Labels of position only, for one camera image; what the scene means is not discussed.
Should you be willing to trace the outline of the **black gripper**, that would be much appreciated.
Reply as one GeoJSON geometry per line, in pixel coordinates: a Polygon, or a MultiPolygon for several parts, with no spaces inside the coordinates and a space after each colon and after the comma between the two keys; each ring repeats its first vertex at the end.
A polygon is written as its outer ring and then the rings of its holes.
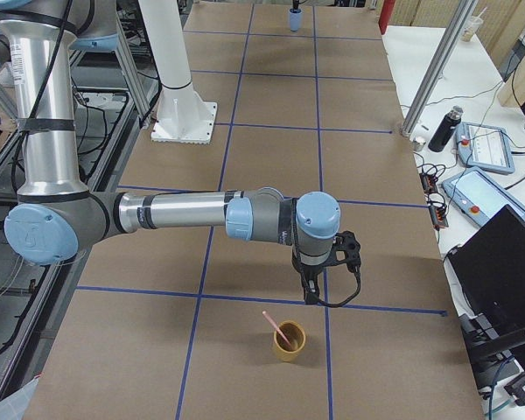
{"type": "Polygon", "coordinates": [[[301,276],[304,303],[317,305],[320,300],[319,274],[324,270],[330,253],[323,255],[296,254],[292,250],[291,262],[294,270],[301,276]]]}

